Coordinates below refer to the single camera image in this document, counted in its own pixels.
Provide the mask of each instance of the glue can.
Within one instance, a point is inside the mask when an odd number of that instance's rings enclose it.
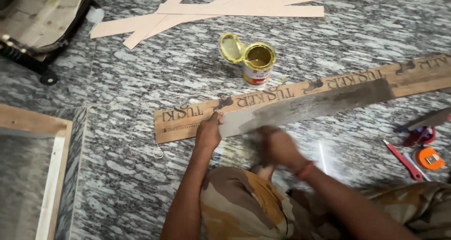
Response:
[[[219,38],[219,52],[228,61],[243,62],[243,80],[251,87],[263,87],[271,75],[276,51],[264,42],[244,47],[237,35],[225,33]]]

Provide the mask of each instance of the newspaper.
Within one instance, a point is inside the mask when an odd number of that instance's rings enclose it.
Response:
[[[28,46],[56,42],[75,19],[83,0],[14,0],[0,11],[0,34]]]

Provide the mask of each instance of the can label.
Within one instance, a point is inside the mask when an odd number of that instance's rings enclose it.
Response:
[[[244,65],[243,67],[243,79],[253,86],[262,86],[269,80],[271,74],[271,68],[267,70],[253,70],[250,67]]]

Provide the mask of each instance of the red handle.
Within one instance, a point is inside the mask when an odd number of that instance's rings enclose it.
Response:
[[[409,162],[409,160],[407,158],[405,158],[394,145],[391,144],[387,144],[388,149],[390,149],[390,151],[392,151],[392,153],[398,158],[399,161],[401,161],[401,163],[404,164],[404,166],[407,168],[407,170],[410,173],[410,176],[412,177],[412,179],[414,180],[422,180],[423,179],[423,175],[420,173],[420,171],[417,170],[417,168],[415,168],[415,166]]]

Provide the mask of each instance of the person's arm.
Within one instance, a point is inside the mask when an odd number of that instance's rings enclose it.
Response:
[[[218,122],[222,114],[213,113],[201,122],[196,132],[196,145],[188,167],[166,214],[161,240],[196,240],[200,235],[200,189],[213,150],[221,141]]]
[[[297,150],[290,136],[280,129],[265,126],[262,134],[267,156],[273,161],[299,173],[308,162]],[[418,240],[402,224],[379,208],[361,193],[347,187],[313,166],[303,174],[305,181],[322,197],[348,231],[359,240]]]

